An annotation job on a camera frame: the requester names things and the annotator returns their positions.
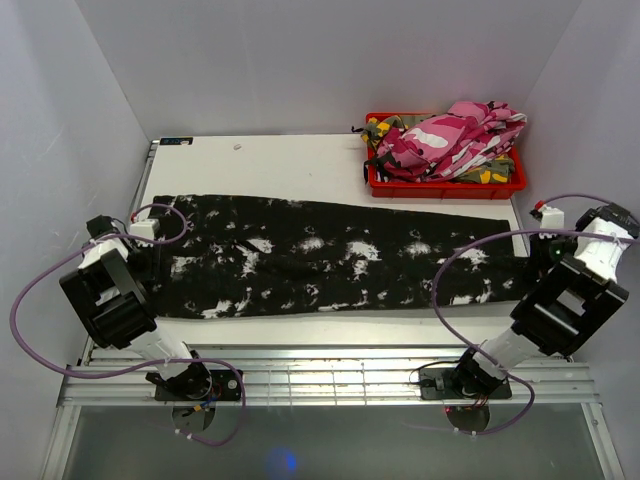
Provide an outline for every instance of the black sticker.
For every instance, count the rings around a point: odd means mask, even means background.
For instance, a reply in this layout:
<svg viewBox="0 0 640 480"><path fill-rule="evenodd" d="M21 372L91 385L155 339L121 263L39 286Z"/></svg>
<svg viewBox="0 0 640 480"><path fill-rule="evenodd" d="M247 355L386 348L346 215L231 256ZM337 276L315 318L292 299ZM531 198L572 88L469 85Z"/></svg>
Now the black sticker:
<svg viewBox="0 0 640 480"><path fill-rule="evenodd" d="M171 137L161 138L160 145L191 145L193 137Z"/></svg>

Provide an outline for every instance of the fabric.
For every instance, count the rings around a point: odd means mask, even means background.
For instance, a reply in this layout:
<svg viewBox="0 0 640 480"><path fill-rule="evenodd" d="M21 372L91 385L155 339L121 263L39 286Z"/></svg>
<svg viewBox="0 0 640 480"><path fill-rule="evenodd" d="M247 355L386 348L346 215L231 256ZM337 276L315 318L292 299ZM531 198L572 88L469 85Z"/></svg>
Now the fabric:
<svg viewBox="0 0 640 480"><path fill-rule="evenodd" d="M372 163L406 181L450 181L507 152L526 120L506 103L458 102L407 131L390 128Z"/></svg>
<svg viewBox="0 0 640 480"><path fill-rule="evenodd" d="M209 319L339 310L424 308L431 281L454 248L508 222L436 213L240 196L156 197L193 230L154 247L148 284L158 314ZM179 233L153 209L160 238ZM438 290L443 305L519 300L526 259L510 239L465 254Z"/></svg>
<svg viewBox="0 0 640 480"><path fill-rule="evenodd" d="M353 132L361 132L360 137L364 140L364 143L373 150L378 150L378 145L385 137L389 130L397 128L405 131L418 123L426 120L427 118L435 117L436 114L424 114L424 115L393 115L383 120L378 118L370 118L364 128L356 130L353 127Z"/></svg>
<svg viewBox="0 0 640 480"><path fill-rule="evenodd" d="M511 174L515 172L515 162L507 155L502 153L489 163L485 163L479 167L471 168L455 179L460 183L509 183Z"/></svg>

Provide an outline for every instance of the cable tie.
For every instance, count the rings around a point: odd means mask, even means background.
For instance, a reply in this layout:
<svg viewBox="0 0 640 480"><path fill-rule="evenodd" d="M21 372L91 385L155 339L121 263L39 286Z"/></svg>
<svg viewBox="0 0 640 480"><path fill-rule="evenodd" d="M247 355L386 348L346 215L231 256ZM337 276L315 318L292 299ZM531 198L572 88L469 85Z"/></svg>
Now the cable tie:
<svg viewBox="0 0 640 480"><path fill-rule="evenodd" d="M622 248L622 242L620 241L618 234L616 232L611 232L611 236L613 237L613 243Z"/></svg>

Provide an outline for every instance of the blue light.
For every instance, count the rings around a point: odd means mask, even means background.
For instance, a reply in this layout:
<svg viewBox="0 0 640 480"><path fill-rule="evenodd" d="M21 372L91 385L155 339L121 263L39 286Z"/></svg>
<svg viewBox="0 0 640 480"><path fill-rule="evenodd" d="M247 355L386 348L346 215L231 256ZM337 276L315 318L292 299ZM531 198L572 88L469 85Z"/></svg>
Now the blue light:
<svg viewBox="0 0 640 480"><path fill-rule="evenodd" d="M298 463L296 461L296 456L293 453L286 451L284 454L284 458L287 460L287 467L289 468L289 471L294 471Z"/></svg>
<svg viewBox="0 0 640 480"><path fill-rule="evenodd" d="M288 480L298 466L295 454L285 447L276 447L267 455L267 473L272 480Z"/></svg>

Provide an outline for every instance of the glass panel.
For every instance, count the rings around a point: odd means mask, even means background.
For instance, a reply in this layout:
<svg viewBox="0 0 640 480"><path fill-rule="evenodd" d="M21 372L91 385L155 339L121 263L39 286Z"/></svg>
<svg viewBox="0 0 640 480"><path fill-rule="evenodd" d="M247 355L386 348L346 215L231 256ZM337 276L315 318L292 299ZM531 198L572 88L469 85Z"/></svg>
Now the glass panel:
<svg viewBox="0 0 640 480"><path fill-rule="evenodd" d="M491 407L490 426L519 407ZM222 438L239 409L204 433ZM210 448L172 433L171 408L83 407L66 480L603 478L580 405L536 405L515 427L472 440L440 406L250 408L238 436Z"/></svg>

